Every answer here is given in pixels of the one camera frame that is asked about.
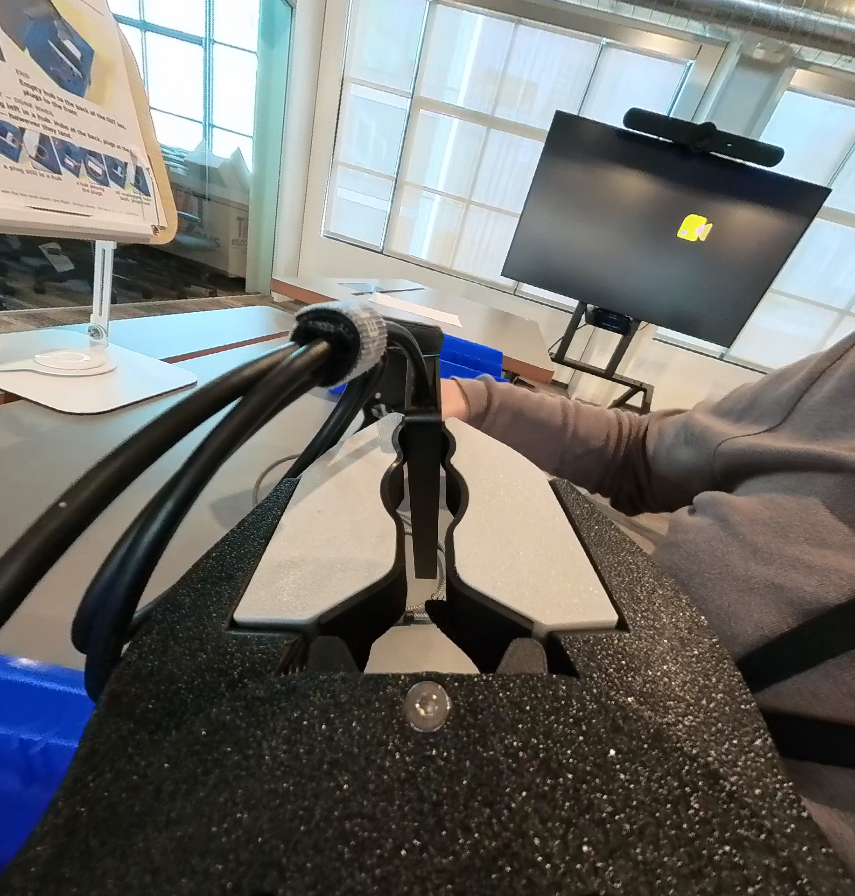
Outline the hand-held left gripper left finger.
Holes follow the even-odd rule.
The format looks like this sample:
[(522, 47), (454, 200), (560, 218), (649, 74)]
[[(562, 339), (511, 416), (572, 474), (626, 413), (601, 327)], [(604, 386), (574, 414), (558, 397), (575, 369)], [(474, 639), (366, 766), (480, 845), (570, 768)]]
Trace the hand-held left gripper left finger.
[(317, 629), (404, 567), (403, 422), (381, 418), (302, 474), (234, 610), (237, 627)]

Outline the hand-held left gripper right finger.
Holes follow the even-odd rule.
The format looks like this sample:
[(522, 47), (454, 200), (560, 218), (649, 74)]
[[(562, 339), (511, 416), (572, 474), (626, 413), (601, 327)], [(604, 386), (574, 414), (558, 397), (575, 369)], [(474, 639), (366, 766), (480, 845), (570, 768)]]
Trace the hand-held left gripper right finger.
[(617, 609), (546, 474), (461, 420), (444, 425), (446, 603), (518, 631), (609, 631)]

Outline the white paper sheet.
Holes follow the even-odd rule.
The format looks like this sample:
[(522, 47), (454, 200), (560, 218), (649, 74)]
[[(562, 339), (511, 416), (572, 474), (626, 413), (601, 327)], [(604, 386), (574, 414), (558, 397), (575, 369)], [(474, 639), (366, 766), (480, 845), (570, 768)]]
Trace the white paper sheet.
[(446, 326), (457, 328), (462, 327), (461, 319), (452, 313), (438, 310), (431, 307), (422, 306), (418, 303), (400, 299), (386, 294), (382, 294), (375, 299), (377, 304), (381, 304), (387, 308), (393, 308), (396, 311), (404, 312), (410, 315), (416, 315), (425, 319), (430, 319)]

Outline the blue plastic bin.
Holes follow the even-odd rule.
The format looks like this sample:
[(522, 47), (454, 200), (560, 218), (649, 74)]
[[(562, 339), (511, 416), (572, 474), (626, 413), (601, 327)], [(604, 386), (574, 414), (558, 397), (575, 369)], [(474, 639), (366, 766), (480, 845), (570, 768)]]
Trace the blue plastic bin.
[(499, 376), (503, 369), (504, 356), (500, 350), (492, 347), (445, 334), (440, 359), (447, 364)]
[(0, 654), (0, 876), (49, 807), (93, 708), (78, 670)]
[[(462, 377), (475, 379), (489, 375), (497, 383), (505, 383), (502, 357), (499, 354), (473, 355), (453, 353), (438, 357), (426, 357), (428, 377), (434, 374), (441, 378)], [(390, 352), (387, 365), (375, 389), (368, 394), (371, 400), (389, 404), (404, 403), (413, 389), (411, 365), (408, 358), (398, 351)]]

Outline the background conference table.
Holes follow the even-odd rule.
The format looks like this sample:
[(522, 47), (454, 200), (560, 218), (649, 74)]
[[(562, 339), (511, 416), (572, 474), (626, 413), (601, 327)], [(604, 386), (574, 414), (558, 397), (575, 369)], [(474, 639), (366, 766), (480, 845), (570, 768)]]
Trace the background conference table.
[[(553, 379), (555, 365), (549, 359), (547, 344), (536, 322), (414, 281), (364, 276), (326, 278), (278, 275), (272, 278), (271, 291), (277, 299), (305, 305), (353, 297), (369, 300), (385, 316), (400, 321), (429, 323), (445, 334), (500, 350), (504, 356), (503, 370), (508, 374), (544, 385)], [(377, 304), (375, 299), (382, 294), (455, 314), (461, 319), (462, 327), (446, 326)]]

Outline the black monitor stand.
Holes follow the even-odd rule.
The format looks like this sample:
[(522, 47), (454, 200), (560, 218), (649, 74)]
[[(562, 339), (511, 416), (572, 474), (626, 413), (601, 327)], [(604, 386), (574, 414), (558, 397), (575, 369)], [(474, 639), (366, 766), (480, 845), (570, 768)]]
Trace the black monitor stand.
[(590, 375), (609, 384), (622, 387), (624, 389), (623, 392), (609, 404), (609, 409), (631, 409), (643, 415), (651, 413), (654, 386), (625, 376), (619, 370), (625, 355), (633, 347), (637, 336), (639, 334), (651, 335), (648, 329), (649, 324), (633, 318), (636, 323), (634, 324), (634, 329), (628, 335), (620, 336), (616, 334), (618, 342), (605, 366), (573, 361), (568, 358), (568, 352), (577, 332), (585, 327), (598, 330), (588, 325), (584, 320), (583, 316), (587, 306), (593, 305), (585, 301), (576, 303), (563, 335), (548, 349), (549, 359), (554, 365), (564, 366), (578, 374)]

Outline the small black device box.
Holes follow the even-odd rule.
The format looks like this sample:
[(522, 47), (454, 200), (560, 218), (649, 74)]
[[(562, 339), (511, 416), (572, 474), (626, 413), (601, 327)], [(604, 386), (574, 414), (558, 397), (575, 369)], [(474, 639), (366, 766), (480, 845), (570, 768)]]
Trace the small black device box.
[(585, 322), (598, 330), (605, 330), (620, 336), (628, 335), (636, 321), (628, 315), (613, 312), (604, 308), (587, 306), (584, 312)]

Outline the large grid window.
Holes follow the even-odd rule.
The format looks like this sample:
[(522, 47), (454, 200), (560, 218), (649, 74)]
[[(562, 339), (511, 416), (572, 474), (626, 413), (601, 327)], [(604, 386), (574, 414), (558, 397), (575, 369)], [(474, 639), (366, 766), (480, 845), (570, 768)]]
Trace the large grid window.
[(322, 234), (535, 306), (574, 299), (502, 268), (558, 110), (619, 126), (629, 107), (769, 141), (778, 173), (831, 193), (731, 346), (768, 369), (855, 330), (855, 62), (659, 11), (574, 24), (464, 2), (350, 2)]

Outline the large black monitor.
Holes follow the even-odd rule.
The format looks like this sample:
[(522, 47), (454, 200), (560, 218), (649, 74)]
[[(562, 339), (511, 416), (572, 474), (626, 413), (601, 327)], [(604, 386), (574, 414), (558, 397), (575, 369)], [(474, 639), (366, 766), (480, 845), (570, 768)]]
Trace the large black monitor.
[(728, 348), (831, 192), (557, 110), (501, 274)]

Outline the person's upper body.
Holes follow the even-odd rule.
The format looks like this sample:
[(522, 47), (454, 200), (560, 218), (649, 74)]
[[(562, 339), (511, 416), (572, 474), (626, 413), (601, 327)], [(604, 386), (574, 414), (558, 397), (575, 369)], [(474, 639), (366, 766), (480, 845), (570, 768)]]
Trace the person's upper body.
[(690, 410), (718, 489), (655, 558), (736, 662), (855, 880), (855, 331)]

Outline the black webcam bar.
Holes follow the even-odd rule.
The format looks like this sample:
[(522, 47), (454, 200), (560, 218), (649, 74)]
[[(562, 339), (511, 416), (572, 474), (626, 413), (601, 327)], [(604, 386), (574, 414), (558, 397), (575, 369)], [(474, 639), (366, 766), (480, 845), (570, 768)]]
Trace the black webcam bar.
[(639, 107), (624, 113), (623, 126), (695, 154), (719, 155), (763, 168), (775, 168), (785, 156), (780, 146), (726, 132), (712, 122), (693, 123)]

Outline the instruction board on stand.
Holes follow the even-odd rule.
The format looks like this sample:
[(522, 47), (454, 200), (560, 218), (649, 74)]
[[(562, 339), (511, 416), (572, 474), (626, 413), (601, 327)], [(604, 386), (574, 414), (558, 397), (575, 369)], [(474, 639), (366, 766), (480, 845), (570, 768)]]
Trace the instruction board on stand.
[(96, 415), (196, 386), (109, 341), (117, 245), (178, 215), (133, 52), (106, 2), (0, 1), (0, 237), (93, 242), (84, 330), (0, 334), (0, 392)]

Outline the silver ceiling duct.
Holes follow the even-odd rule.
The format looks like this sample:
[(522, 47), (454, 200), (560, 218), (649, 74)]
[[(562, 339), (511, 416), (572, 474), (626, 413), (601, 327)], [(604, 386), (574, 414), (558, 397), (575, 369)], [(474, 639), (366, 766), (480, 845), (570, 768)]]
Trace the silver ceiling duct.
[(632, 5), (855, 55), (855, 1), (640, 1)]

